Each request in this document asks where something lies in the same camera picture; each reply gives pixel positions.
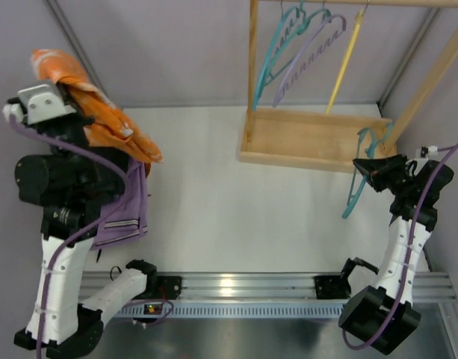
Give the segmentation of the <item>teal hanger holding trousers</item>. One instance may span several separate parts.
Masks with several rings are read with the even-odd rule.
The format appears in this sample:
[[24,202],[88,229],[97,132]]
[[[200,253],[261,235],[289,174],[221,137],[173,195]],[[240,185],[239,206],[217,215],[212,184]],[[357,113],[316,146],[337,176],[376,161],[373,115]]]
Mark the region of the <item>teal hanger holding trousers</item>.
[[[358,142],[356,148],[355,158],[360,158],[364,153],[368,159],[373,159],[375,150],[379,144],[377,136],[373,129],[363,128],[358,133]],[[362,191],[366,184],[366,178],[356,168],[353,169],[353,175],[351,177],[350,189],[347,196],[347,203],[345,210],[341,217],[348,219],[353,212],[356,204],[358,203]]]

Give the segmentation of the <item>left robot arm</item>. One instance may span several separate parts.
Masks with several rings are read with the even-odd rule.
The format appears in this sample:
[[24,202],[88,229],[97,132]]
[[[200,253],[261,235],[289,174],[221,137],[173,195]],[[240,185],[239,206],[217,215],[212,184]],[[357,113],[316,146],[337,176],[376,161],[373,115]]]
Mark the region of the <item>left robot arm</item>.
[[134,299],[159,291],[157,268],[132,260],[87,300],[79,298],[87,255],[147,231],[146,169],[113,145],[91,146],[93,116],[49,80],[19,91],[4,106],[11,128],[49,145],[16,164],[19,199],[41,207],[43,260],[34,312],[14,342],[38,357],[82,358],[105,326]]

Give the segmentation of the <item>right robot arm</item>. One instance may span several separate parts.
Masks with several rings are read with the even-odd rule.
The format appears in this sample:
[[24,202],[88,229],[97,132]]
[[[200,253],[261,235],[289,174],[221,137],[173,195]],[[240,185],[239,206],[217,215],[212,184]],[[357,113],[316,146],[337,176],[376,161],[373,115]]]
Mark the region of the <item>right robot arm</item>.
[[444,162],[403,155],[354,159],[353,164],[373,190],[389,190],[394,200],[389,208],[389,243],[375,281],[348,300],[338,325],[344,336],[361,340],[349,345],[352,350],[372,347],[390,355],[421,320],[413,308],[415,273],[437,224],[435,204],[454,171]]

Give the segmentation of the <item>orange white trousers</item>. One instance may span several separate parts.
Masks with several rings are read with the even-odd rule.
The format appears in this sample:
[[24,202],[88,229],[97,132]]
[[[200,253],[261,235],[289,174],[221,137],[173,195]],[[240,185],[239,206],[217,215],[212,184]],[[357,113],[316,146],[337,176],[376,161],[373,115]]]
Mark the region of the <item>orange white trousers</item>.
[[113,147],[147,164],[163,161],[155,142],[91,82],[73,56],[60,49],[36,49],[31,64],[39,80],[65,86],[84,115],[94,119],[84,131],[90,146]]

